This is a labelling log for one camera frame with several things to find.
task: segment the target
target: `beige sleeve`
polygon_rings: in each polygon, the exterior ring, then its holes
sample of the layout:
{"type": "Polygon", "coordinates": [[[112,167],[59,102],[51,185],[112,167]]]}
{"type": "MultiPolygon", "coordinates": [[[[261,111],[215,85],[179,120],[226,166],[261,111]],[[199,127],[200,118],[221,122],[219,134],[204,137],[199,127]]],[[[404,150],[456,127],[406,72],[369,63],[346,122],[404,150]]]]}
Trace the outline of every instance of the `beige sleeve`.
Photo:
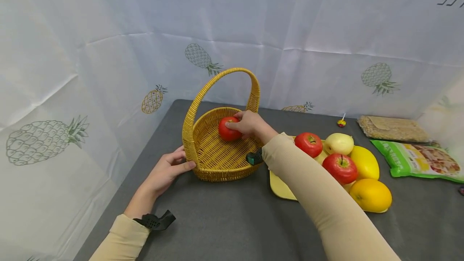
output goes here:
{"type": "Polygon", "coordinates": [[[329,260],[399,260],[366,213],[290,136],[275,136],[263,158],[314,222],[329,260]]]}
{"type": "Polygon", "coordinates": [[[149,233],[150,230],[143,225],[126,215],[119,215],[90,261],[133,261],[140,254],[149,233]]]}

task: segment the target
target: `food package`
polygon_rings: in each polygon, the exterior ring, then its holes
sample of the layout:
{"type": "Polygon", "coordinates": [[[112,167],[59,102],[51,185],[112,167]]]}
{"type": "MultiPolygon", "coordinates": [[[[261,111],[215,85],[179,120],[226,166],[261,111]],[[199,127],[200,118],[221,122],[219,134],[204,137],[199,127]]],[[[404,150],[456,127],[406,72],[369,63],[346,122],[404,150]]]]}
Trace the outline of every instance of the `food package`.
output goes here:
{"type": "Polygon", "coordinates": [[[433,146],[371,140],[385,156],[393,177],[444,178],[464,183],[464,170],[448,152],[433,146]]]}
{"type": "Polygon", "coordinates": [[[430,136],[414,120],[361,116],[358,124],[369,138],[404,142],[430,142],[430,136]]]}

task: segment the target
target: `yellow pineapple print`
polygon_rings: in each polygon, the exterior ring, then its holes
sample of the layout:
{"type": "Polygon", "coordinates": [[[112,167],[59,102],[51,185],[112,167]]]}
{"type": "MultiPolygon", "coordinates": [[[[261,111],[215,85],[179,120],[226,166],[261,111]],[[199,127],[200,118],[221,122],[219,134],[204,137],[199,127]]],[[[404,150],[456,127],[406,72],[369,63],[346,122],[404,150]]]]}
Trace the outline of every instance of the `yellow pineapple print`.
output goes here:
{"type": "Polygon", "coordinates": [[[152,114],[155,112],[163,102],[163,94],[167,93],[168,89],[161,85],[156,85],[156,89],[150,91],[142,102],[142,112],[152,114]]]}
{"type": "Polygon", "coordinates": [[[309,110],[312,110],[314,105],[311,102],[306,102],[305,105],[295,105],[295,106],[288,106],[282,109],[282,111],[290,111],[290,112],[300,112],[306,113],[309,110]]]}

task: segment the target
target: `yellow pear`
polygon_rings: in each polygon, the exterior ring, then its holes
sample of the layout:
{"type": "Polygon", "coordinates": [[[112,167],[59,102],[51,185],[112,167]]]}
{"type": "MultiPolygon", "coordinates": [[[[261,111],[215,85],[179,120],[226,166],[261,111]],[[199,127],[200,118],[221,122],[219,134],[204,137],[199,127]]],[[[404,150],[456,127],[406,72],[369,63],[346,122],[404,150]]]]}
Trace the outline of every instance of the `yellow pear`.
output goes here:
{"type": "Polygon", "coordinates": [[[358,179],[379,179],[379,163],[369,149],[355,145],[349,157],[354,161],[354,164],[358,169],[358,179]]]}
{"type": "Polygon", "coordinates": [[[350,154],[354,146],[354,140],[352,136],[344,135],[343,133],[333,133],[324,141],[324,150],[328,154],[339,153],[343,155],[350,154]]]}

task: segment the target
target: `green snack bag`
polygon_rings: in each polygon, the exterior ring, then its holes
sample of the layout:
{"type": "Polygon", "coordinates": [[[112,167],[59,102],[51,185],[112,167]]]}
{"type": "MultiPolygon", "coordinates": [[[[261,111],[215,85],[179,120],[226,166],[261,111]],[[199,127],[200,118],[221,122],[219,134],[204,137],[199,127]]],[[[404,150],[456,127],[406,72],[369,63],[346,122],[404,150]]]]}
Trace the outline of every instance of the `green snack bag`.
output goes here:
{"type": "Polygon", "coordinates": [[[411,145],[384,140],[371,140],[390,165],[391,176],[444,178],[464,183],[464,171],[441,149],[432,146],[411,145]]]}

